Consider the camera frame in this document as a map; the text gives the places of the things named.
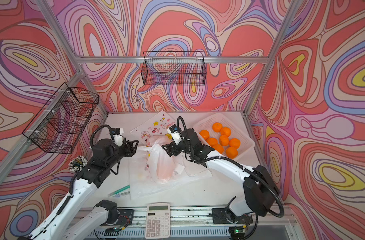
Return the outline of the printed white plastic bag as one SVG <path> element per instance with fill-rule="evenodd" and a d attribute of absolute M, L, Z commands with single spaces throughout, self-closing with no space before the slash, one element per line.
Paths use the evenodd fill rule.
<path fill-rule="evenodd" d="M 172 178 L 182 175 L 185 167 L 162 148 L 163 145 L 171 143 L 167 136 L 152 136 L 147 143 L 147 146 L 141 146 L 137 150 L 141 157 L 145 157 L 145 169 L 156 183 L 166 184 Z"/>

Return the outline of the white plastic fruit basket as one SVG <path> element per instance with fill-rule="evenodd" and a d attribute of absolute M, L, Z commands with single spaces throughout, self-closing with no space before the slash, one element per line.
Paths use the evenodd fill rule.
<path fill-rule="evenodd" d="M 214 123 L 221 123 L 223 125 L 223 128 L 219 133 L 212 130 L 212 125 Z M 194 124 L 193 129 L 198 134 L 198 137 L 203 144 L 214 148 L 225 157 L 227 157 L 226 149 L 229 145 L 225 147 L 221 146 L 219 143 L 219 137 L 221 135 L 227 135 L 229 140 L 233 138 L 239 139 L 241 141 L 241 146 L 237 149 L 239 155 L 233 159 L 235 161 L 239 160 L 241 156 L 247 153 L 247 151 L 252 150 L 255 147 L 255 143 L 249 137 L 249 134 L 238 128 L 234 122 L 223 114 L 213 114 L 208 116 Z"/>

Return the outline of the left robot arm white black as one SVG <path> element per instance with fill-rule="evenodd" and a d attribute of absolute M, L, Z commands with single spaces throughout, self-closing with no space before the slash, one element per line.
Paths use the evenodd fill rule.
<path fill-rule="evenodd" d="M 19 239 L 82 240 L 102 224 L 115 224 L 120 218 L 117 204 L 102 200 L 88 216 L 69 227 L 84 203 L 112 173 L 112 167 L 119 165 L 123 158 L 130 158 L 136 154 L 138 143 L 138 140 L 124 140 L 122 145 L 118 146 L 111 139 L 99 140 L 91 147 L 92 157 L 87 165 L 72 177 L 69 191 L 59 205 L 28 236 L 20 236 Z"/>

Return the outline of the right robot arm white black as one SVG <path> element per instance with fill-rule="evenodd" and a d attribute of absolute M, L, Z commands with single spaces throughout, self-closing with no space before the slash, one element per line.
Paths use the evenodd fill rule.
<path fill-rule="evenodd" d="M 236 217 L 250 213 L 260 217 L 268 213 L 277 218 L 284 216 L 279 190 L 265 167 L 245 166 L 223 156 L 214 148 L 202 144 L 194 129 L 182 131 L 172 126 L 167 132 L 172 142 L 161 147 L 170 157 L 183 153 L 187 161 L 215 170 L 242 185 L 244 195 L 232 198 L 225 207 L 228 221 L 234 222 Z"/>

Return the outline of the clear plastic bag bottom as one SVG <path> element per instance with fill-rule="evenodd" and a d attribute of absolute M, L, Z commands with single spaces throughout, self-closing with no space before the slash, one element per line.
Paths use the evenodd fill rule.
<path fill-rule="evenodd" d="M 148 159 L 149 152 L 141 151 L 129 164 L 130 197 L 133 200 L 212 177 L 210 170 L 188 162 L 180 155 L 168 158 L 173 161 L 175 168 L 170 178 L 160 179 L 158 174 L 151 172 Z"/>

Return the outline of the green pen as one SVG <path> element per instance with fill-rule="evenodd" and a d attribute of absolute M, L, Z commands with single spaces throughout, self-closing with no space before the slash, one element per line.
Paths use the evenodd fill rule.
<path fill-rule="evenodd" d="M 120 189 L 118 189 L 118 190 L 116 190 L 116 191 L 108 194 L 108 196 L 109 197 L 119 197 L 121 195 L 128 195 L 128 194 L 130 194 L 130 190 L 129 189 L 130 189 L 130 185 L 127 185 L 125 187 L 122 187 L 122 188 L 120 188 Z"/>

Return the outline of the cup of pens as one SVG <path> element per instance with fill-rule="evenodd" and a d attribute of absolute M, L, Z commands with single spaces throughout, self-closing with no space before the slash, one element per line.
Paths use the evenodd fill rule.
<path fill-rule="evenodd" d="M 71 160 L 68 164 L 68 169 L 73 173 L 79 173 L 86 165 L 87 159 L 85 156 L 77 156 L 75 159 Z"/>

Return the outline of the orange fruit bottom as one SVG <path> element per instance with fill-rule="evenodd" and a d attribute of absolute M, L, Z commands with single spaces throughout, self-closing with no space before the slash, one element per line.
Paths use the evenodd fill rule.
<path fill-rule="evenodd" d="M 234 159 L 239 155 L 238 150 L 235 147 L 228 147 L 226 149 L 226 156 L 230 159 Z"/>

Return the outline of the white desk calculator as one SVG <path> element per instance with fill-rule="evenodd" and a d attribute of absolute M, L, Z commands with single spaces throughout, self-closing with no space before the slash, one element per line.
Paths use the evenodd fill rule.
<path fill-rule="evenodd" d="M 153 203 L 147 205 L 145 222 L 145 239 L 167 239 L 171 235 L 170 204 Z"/>

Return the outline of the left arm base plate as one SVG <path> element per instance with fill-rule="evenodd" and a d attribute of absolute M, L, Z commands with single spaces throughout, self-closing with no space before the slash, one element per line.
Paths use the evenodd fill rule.
<path fill-rule="evenodd" d="M 127 227 L 132 224 L 134 209 L 117 209 L 116 213 L 108 212 L 107 220 L 101 226 Z"/>

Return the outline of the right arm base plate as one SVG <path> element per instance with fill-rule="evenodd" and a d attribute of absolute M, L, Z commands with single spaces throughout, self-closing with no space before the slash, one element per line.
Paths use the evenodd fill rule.
<path fill-rule="evenodd" d="M 244 214 L 238 217 L 228 208 L 213 208 L 212 212 L 209 213 L 209 216 L 212 217 L 215 225 L 243 224 L 248 226 L 254 222 L 253 217 L 250 214 Z"/>

